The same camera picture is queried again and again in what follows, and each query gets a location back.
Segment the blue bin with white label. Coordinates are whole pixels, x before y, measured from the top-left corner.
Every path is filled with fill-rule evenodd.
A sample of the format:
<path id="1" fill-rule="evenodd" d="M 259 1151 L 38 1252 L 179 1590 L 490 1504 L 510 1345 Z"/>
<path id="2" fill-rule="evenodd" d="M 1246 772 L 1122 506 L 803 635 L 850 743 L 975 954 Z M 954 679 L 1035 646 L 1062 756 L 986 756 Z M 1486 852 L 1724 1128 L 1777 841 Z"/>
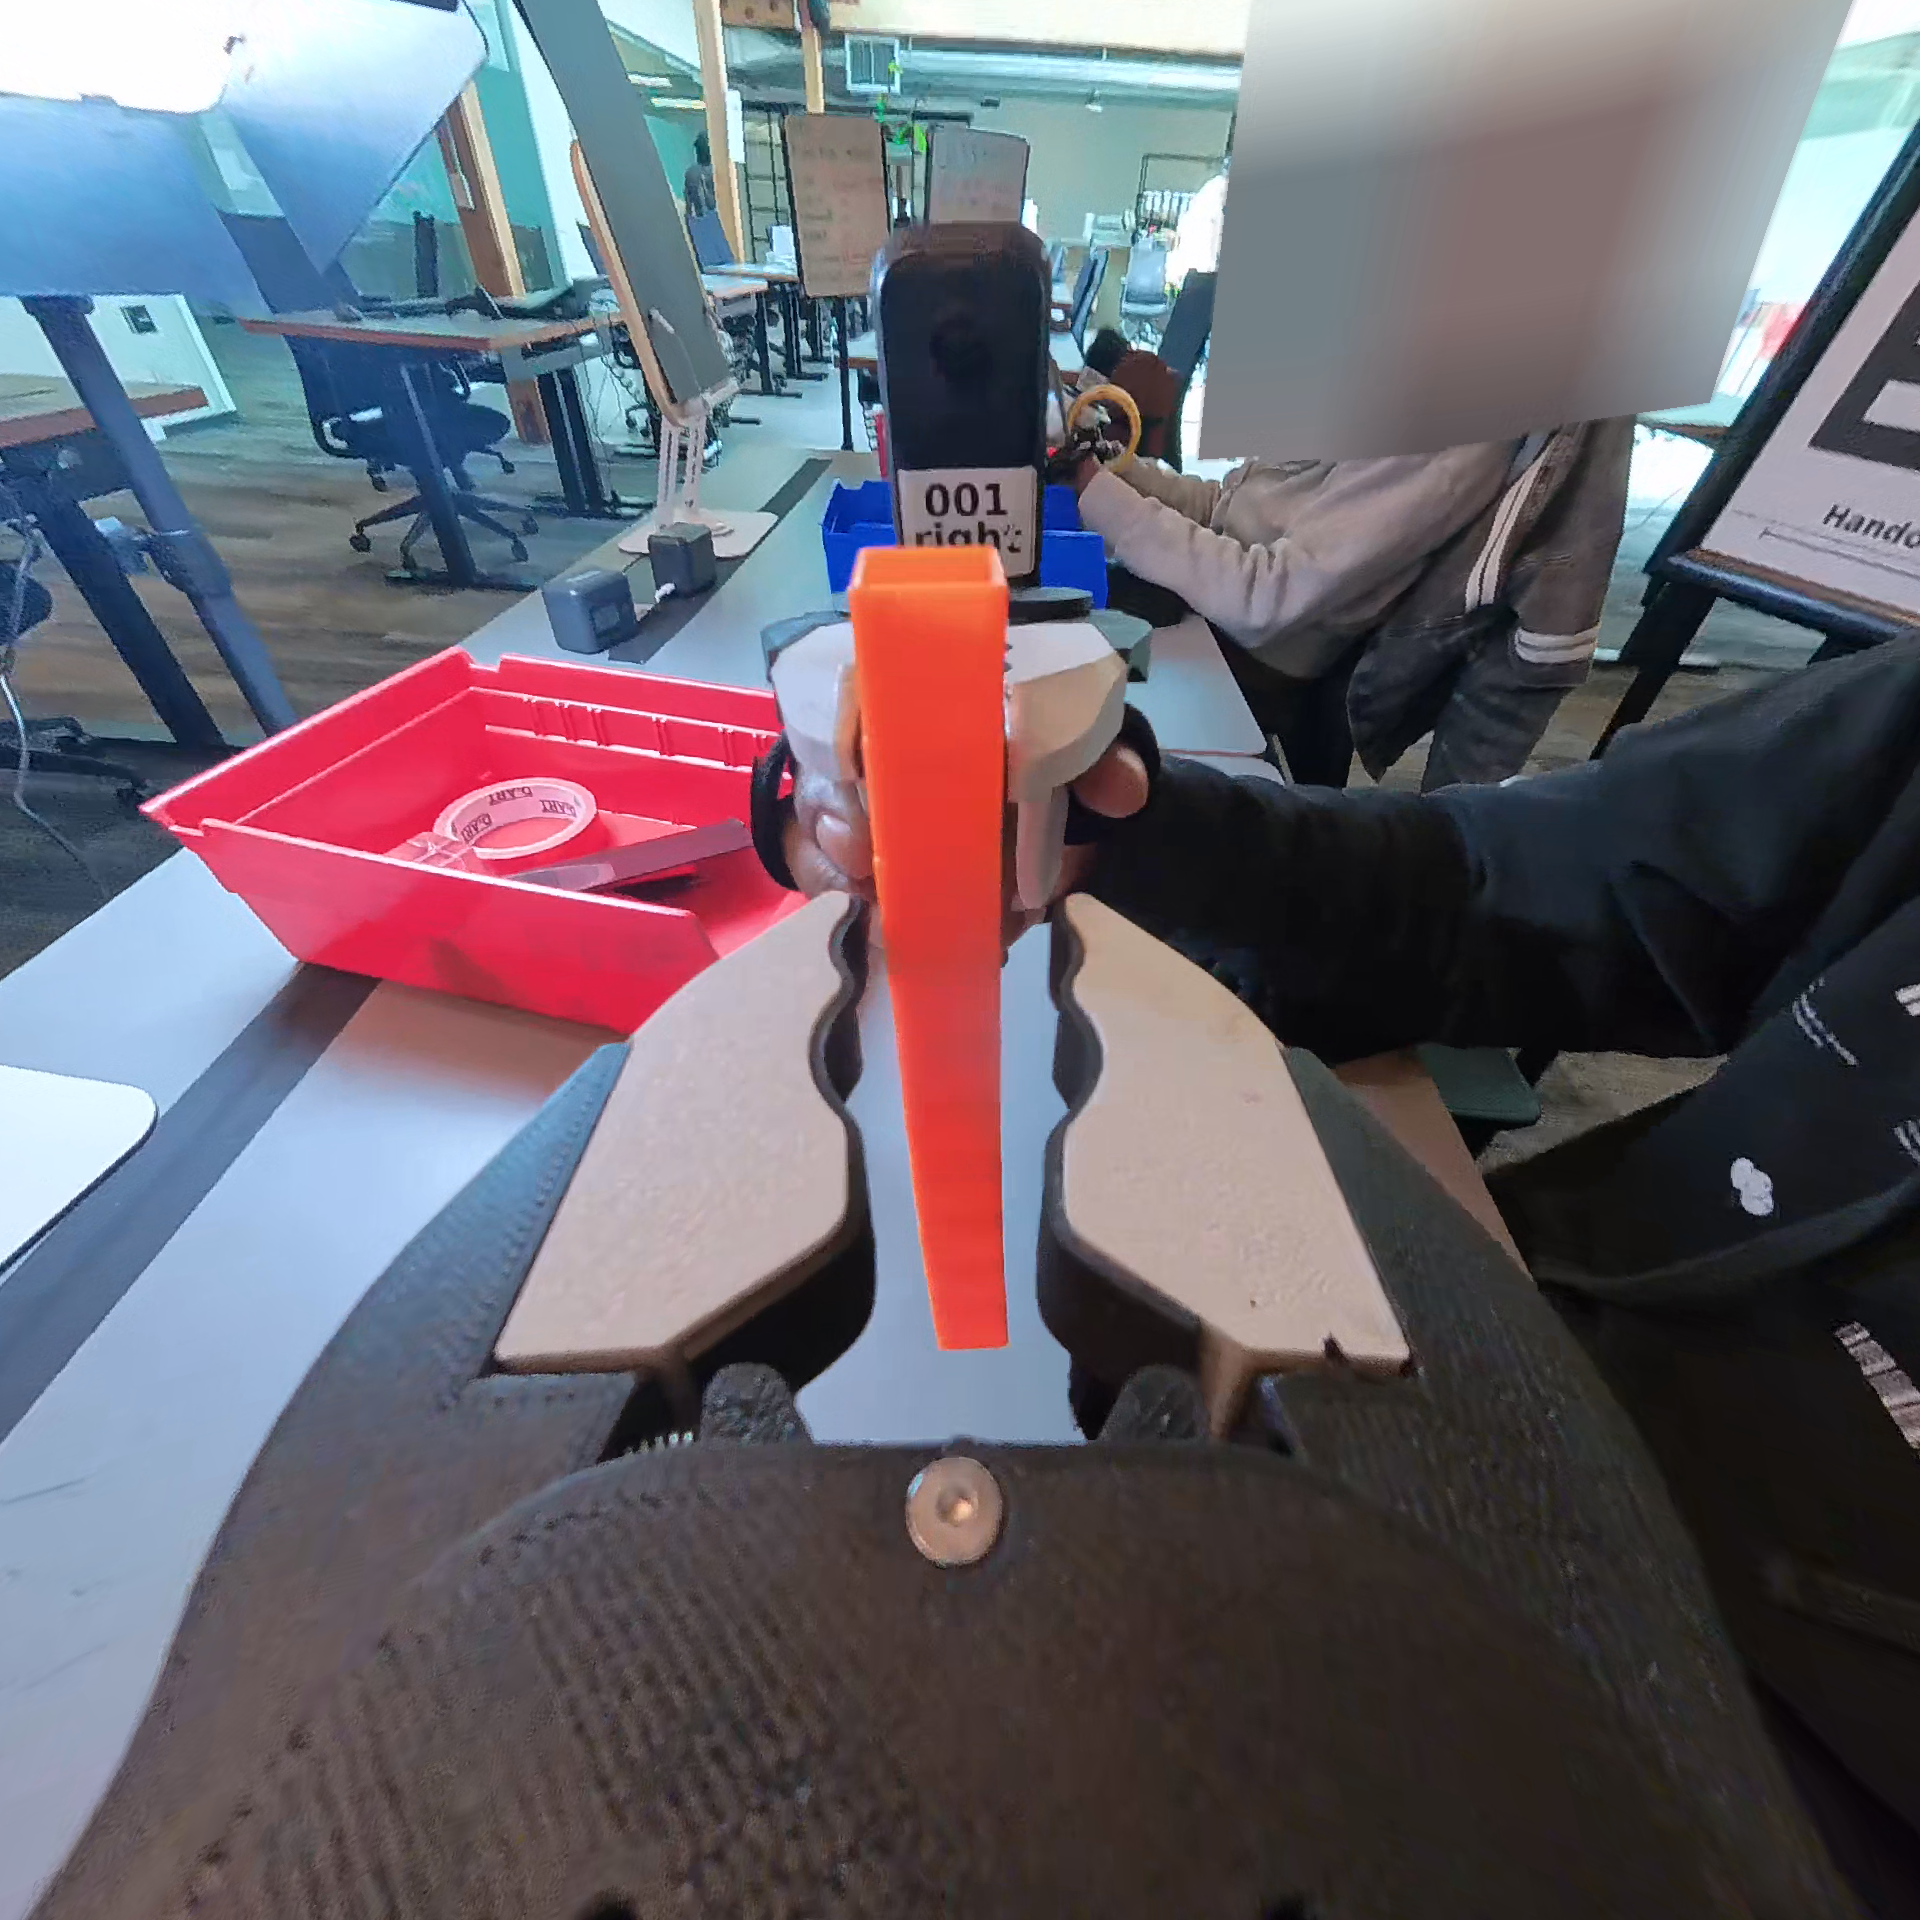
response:
<path id="1" fill-rule="evenodd" d="M 834 484 L 823 510 L 823 561 L 830 594 L 844 594 L 857 554 L 897 545 L 894 492 L 883 478 Z M 1082 527 L 1070 488 L 1048 488 L 1043 502 L 1040 585 L 1087 593 L 1094 609 L 1111 604 L 1108 558 L 1097 532 Z"/>

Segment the orange tool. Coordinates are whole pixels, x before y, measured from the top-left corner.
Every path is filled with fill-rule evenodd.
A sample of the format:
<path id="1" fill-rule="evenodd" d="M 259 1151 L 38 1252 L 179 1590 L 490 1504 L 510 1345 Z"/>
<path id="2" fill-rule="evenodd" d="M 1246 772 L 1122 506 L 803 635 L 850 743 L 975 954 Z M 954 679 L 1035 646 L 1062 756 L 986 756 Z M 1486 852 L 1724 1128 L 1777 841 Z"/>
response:
<path id="1" fill-rule="evenodd" d="M 1003 643 L 987 546 L 870 546 L 856 561 L 870 794 L 904 1136 L 942 1352 L 1008 1339 L 1002 1235 Z"/>

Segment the red tape roll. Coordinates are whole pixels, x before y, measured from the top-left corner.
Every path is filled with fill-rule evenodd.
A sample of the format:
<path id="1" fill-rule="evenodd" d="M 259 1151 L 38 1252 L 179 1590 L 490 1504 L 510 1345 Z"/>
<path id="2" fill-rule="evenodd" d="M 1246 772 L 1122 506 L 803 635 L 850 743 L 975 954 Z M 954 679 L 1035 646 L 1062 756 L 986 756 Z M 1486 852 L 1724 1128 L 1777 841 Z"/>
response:
<path id="1" fill-rule="evenodd" d="M 449 803 L 432 835 L 480 863 L 536 859 L 578 843 L 598 825 L 599 809 L 583 784 L 528 776 L 475 786 Z"/>

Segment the black flag panel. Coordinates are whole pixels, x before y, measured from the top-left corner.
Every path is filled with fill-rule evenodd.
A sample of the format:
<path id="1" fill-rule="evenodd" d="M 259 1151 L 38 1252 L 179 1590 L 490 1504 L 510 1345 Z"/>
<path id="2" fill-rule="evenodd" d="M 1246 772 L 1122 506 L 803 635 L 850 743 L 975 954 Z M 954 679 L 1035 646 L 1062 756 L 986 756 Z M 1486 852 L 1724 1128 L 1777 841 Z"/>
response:
<path id="1" fill-rule="evenodd" d="M 745 561 L 775 513 L 703 503 L 707 426 L 737 380 L 646 110 L 595 2 L 519 2 L 572 127 L 568 164 L 618 318 L 656 403 L 656 508 L 625 540 L 638 554 L 671 528 L 705 528 L 721 563 Z"/>

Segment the black trapezoid plate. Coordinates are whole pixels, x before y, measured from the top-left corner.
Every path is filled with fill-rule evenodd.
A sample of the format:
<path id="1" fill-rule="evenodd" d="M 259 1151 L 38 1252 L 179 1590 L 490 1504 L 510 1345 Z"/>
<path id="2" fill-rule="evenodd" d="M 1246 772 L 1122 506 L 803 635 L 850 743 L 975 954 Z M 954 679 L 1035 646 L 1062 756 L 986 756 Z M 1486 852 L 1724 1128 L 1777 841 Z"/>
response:
<path id="1" fill-rule="evenodd" d="M 551 867 L 519 871 L 515 879 L 566 895 L 603 895 L 673 882 L 703 865 L 752 848 L 752 832 L 740 822 L 676 825 L 636 843 L 603 848 Z"/>

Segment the studio light panel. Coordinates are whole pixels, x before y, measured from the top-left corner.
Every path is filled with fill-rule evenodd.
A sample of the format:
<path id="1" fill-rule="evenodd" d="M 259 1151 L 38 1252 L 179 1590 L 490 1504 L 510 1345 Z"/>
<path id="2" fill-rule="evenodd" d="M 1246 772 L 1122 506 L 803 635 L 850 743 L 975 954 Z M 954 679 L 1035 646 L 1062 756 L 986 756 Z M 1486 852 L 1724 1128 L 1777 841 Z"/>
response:
<path id="1" fill-rule="evenodd" d="M 6 295 L 259 307 L 212 138 L 327 266 L 488 56 L 468 6 L 6 2 Z"/>

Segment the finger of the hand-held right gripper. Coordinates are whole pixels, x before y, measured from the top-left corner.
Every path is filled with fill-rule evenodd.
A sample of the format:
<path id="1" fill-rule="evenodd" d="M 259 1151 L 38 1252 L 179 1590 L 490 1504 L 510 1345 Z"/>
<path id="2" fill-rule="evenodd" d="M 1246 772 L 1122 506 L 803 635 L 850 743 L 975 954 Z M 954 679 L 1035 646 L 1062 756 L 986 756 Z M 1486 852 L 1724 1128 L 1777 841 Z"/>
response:
<path id="1" fill-rule="evenodd" d="M 1006 796 L 1048 800 L 1096 768 L 1126 712 L 1128 663 L 1102 630 L 1011 630 Z"/>
<path id="2" fill-rule="evenodd" d="M 850 623 L 823 623 L 770 662 L 784 743 L 800 778 L 859 780 L 857 647 Z"/>

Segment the brown partition board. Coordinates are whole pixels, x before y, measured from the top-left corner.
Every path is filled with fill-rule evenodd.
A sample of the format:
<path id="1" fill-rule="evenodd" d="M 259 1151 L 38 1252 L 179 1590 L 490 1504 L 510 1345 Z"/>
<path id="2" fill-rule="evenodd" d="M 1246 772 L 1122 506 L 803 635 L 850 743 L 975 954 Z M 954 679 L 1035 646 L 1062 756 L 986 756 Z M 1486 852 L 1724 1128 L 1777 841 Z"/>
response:
<path id="1" fill-rule="evenodd" d="M 883 134 L 870 113 L 788 113 L 784 161 L 807 300 L 859 300 L 890 240 Z"/>
<path id="2" fill-rule="evenodd" d="M 1030 142 L 952 121 L 929 136 L 929 224 L 1024 224 Z"/>

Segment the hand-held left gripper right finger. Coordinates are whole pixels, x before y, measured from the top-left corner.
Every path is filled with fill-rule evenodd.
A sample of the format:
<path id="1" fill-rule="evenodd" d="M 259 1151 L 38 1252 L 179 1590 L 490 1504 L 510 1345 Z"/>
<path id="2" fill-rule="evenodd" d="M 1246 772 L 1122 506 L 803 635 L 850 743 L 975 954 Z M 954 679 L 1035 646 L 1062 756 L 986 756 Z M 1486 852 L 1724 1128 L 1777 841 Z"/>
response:
<path id="1" fill-rule="evenodd" d="M 1266 1377 L 1404 1379 L 1412 1353 L 1286 1047 L 1091 896 L 1055 907 L 1040 1318 L 1111 1402 L 1145 1368 L 1228 1435 Z"/>

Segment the fiducial marker sign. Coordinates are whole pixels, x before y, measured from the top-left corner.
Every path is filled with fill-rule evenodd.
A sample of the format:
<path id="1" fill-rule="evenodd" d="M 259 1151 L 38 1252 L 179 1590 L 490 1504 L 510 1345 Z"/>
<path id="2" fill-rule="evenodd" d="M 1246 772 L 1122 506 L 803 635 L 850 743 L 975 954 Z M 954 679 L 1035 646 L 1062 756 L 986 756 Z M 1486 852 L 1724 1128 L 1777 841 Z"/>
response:
<path id="1" fill-rule="evenodd" d="M 1647 563 L 1638 675 L 1591 756 L 1649 718 L 1718 607 L 1819 638 L 1814 663 L 1918 630 L 1918 134 L 1847 234 Z"/>

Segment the black light stand pole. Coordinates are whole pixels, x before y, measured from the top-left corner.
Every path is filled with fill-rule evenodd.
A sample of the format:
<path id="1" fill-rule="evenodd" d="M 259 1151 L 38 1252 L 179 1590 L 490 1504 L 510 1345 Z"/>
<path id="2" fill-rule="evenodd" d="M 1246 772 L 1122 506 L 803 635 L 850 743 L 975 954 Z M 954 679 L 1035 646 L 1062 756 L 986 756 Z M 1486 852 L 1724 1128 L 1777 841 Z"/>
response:
<path id="1" fill-rule="evenodd" d="M 297 710 L 276 676 L 268 646 L 243 611 L 228 567 L 186 508 L 132 399 L 92 331 L 92 303 L 82 295 L 25 295 L 24 307 L 40 326 L 92 422 L 114 447 L 158 545 L 160 577 L 198 611 L 264 731 L 272 736 L 290 730 L 297 722 Z"/>

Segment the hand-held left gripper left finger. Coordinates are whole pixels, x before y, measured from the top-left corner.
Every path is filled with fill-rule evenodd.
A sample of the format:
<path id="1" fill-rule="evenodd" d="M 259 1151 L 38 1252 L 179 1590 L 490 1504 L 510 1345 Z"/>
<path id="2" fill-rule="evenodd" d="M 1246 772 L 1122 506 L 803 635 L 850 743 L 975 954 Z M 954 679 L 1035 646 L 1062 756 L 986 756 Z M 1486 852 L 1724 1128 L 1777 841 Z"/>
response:
<path id="1" fill-rule="evenodd" d="M 497 1338 L 505 1377 L 632 1377 L 698 1412 L 737 1363 L 803 1390 L 875 1303 L 857 1004 L 866 907 L 799 905 L 626 1046 Z"/>

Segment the red plastic bin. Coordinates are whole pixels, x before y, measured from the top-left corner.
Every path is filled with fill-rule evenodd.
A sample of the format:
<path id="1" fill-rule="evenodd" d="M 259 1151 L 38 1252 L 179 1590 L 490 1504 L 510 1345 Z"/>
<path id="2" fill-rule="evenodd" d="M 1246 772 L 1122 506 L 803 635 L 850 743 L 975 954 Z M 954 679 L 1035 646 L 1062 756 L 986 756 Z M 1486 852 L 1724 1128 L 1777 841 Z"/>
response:
<path id="1" fill-rule="evenodd" d="M 633 1033 L 800 900 L 752 850 L 626 895 L 515 875 L 676 825 L 747 824 L 752 766 L 775 734 L 767 689 L 447 650 L 145 815 L 303 963 Z M 500 865 L 436 841 L 449 803 L 518 778 L 588 786 L 598 825 Z"/>

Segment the person's dark clothing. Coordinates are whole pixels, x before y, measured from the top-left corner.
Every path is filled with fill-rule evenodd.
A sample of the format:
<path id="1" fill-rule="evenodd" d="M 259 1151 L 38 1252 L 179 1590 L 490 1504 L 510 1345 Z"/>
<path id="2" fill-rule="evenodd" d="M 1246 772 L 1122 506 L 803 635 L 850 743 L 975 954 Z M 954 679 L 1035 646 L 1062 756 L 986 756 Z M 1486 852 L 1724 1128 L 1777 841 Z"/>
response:
<path id="1" fill-rule="evenodd" d="M 1874 1916 L 1916 1916 L 1916 979 L 1908 903 L 1699 1089 L 1496 1177 Z"/>

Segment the black office chair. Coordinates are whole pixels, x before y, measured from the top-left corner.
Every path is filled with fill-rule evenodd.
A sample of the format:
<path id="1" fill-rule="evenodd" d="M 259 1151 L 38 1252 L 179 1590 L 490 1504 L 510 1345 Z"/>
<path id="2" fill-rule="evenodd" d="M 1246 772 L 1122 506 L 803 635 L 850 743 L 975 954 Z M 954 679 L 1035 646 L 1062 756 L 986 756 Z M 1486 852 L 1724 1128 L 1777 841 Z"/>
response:
<path id="1" fill-rule="evenodd" d="M 515 563 L 528 563 L 527 542 L 540 532 L 540 522 L 521 503 L 474 488 L 474 456 L 512 471 L 503 449 L 515 426 L 474 399 L 465 360 L 311 335 L 288 335 L 287 346 L 315 447 L 332 460 L 363 466 L 376 490 L 393 476 L 416 484 L 403 502 L 360 519 L 348 536 L 350 550 L 370 555 L 376 528 L 400 522 L 395 583 L 512 588 L 512 579 L 479 567 L 467 530 L 500 540 Z"/>

